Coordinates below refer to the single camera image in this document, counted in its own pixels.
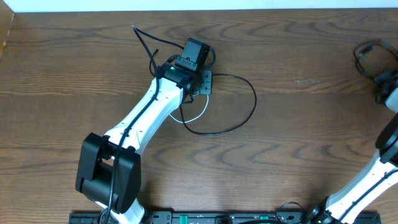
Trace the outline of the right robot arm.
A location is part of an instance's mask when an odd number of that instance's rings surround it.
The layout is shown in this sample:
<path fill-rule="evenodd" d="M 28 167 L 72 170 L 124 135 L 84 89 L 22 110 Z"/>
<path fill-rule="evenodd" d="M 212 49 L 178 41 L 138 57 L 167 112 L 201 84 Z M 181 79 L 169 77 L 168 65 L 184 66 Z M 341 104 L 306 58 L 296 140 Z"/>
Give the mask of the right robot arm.
<path fill-rule="evenodd" d="M 364 208 L 397 183 L 397 115 L 382 130 L 375 147 L 359 174 L 309 211 L 302 223 L 354 223 Z"/>

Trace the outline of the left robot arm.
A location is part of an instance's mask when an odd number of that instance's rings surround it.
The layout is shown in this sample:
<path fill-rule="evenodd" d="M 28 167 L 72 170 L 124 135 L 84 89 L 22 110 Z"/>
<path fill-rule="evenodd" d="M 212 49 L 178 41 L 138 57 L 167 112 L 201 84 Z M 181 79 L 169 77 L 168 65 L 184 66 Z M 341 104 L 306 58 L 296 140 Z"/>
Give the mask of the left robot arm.
<path fill-rule="evenodd" d="M 164 63 L 147 93 L 115 127 L 82 143 L 75 188 L 103 208 L 100 223 L 140 223 L 141 156 L 165 119 L 189 93 L 209 95 L 212 72 Z"/>

